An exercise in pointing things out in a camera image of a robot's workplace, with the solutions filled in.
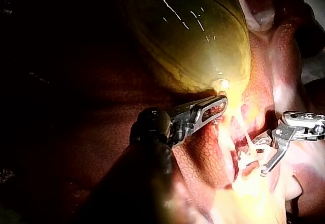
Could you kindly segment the right arm instrument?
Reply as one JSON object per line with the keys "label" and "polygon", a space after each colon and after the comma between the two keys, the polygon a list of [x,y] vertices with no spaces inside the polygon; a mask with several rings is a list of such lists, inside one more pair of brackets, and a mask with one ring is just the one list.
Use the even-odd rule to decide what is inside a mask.
{"label": "right arm instrument", "polygon": [[317,141],[324,139],[324,115],[311,112],[285,111],[282,121],[297,130],[292,140]]}

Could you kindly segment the left arm instrument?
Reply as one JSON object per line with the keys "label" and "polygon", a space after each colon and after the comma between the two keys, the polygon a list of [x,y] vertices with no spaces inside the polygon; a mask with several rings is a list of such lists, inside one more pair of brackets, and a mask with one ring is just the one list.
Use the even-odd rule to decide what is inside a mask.
{"label": "left arm instrument", "polygon": [[139,144],[150,136],[170,148],[183,142],[194,133],[194,124],[199,113],[196,104],[183,104],[170,108],[149,107],[138,115],[130,132],[130,143]]}

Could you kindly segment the right arm instrument jaw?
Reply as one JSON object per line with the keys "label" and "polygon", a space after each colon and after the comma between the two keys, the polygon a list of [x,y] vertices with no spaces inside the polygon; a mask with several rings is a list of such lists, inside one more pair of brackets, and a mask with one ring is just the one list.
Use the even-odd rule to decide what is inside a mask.
{"label": "right arm instrument jaw", "polygon": [[290,141],[295,134],[294,126],[278,126],[271,131],[271,146],[276,147],[277,152],[270,158],[270,160],[262,165],[261,176],[266,177],[282,160],[287,152]]}
{"label": "right arm instrument jaw", "polygon": [[266,144],[268,146],[272,146],[272,131],[271,130],[266,130],[263,133],[257,135],[254,139],[253,139],[253,144],[254,145],[262,145],[262,144]]}

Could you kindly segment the left arm instrument jaw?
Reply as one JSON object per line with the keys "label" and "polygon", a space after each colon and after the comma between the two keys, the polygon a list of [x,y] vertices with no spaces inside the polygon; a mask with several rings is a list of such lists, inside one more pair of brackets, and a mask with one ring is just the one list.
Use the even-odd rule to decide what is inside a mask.
{"label": "left arm instrument jaw", "polygon": [[218,107],[195,110],[196,114],[194,117],[193,131],[196,132],[197,130],[201,129],[208,123],[221,117],[224,114],[227,105],[228,105],[228,101],[227,104],[223,104]]}
{"label": "left arm instrument jaw", "polygon": [[203,98],[197,101],[194,101],[190,104],[190,111],[198,109],[209,109],[213,107],[218,107],[223,104],[227,104],[228,99],[225,95],[213,95],[207,98]]}

